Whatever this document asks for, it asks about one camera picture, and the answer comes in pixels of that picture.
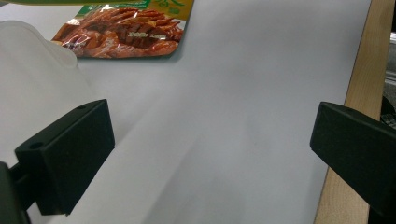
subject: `white tabletop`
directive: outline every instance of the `white tabletop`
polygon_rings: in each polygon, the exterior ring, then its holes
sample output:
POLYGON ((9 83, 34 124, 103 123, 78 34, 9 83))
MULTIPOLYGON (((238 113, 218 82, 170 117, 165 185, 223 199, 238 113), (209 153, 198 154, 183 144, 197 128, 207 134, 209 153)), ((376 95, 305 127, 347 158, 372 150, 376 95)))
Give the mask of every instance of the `white tabletop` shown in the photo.
MULTIPOLYGON (((171 57, 79 59, 117 146, 69 217, 33 207, 33 223, 312 223, 318 104, 344 102, 369 5, 197 0, 171 57)), ((78 9, 7 5, 0 21, 51 39, 78 9)))

